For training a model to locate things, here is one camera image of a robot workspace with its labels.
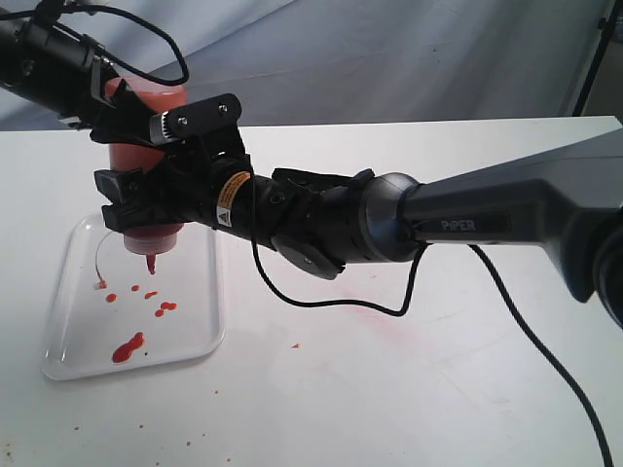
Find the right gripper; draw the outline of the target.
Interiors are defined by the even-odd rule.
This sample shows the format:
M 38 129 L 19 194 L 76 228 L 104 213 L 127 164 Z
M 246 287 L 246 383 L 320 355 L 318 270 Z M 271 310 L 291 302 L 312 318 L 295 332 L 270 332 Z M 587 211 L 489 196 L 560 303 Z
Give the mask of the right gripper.
M 100 169 L 97 190 L 112 231 L 196 222 L 216 230 L 234 227 L 235 200 L 252 180 L 250 157 L 236 128 L 220 128 L 173 145 L 153 169 Z

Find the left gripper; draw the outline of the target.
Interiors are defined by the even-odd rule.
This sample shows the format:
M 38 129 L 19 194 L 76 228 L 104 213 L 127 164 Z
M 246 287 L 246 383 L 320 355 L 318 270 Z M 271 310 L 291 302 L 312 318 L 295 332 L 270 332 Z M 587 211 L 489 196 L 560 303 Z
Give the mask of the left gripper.
M 99 144 L 134 144 L 155 147 L 150 141 L 149 122 L 159 114 L 146 98 L 161 86 L 139 77 L 119 77 L 104 57 L 92 58 L 90 138 Z

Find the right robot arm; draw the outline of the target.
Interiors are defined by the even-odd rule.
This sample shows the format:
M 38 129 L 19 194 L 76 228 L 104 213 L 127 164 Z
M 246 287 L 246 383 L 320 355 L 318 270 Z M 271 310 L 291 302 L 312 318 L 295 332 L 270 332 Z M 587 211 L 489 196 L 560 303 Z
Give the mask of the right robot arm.
M 153 169 L 98 170 L 106 227 L 198 223 L 332 280 L 349 264 L 404 263 L 428 244 L 535 245 L 571 296 L 622 319 L 622 133 L 431 183 L 393 172 L 253 172 L 238 144 L 177 145 Z

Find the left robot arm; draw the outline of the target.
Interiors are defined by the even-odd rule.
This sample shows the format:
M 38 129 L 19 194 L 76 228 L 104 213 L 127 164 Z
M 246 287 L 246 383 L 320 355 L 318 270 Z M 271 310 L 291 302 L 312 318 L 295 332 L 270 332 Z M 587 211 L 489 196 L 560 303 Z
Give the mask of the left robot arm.
M 156 115 L 88 38 L 34 11 L 1 10 L 1 88 L 51 111 L 101 144 L 154 147 Z

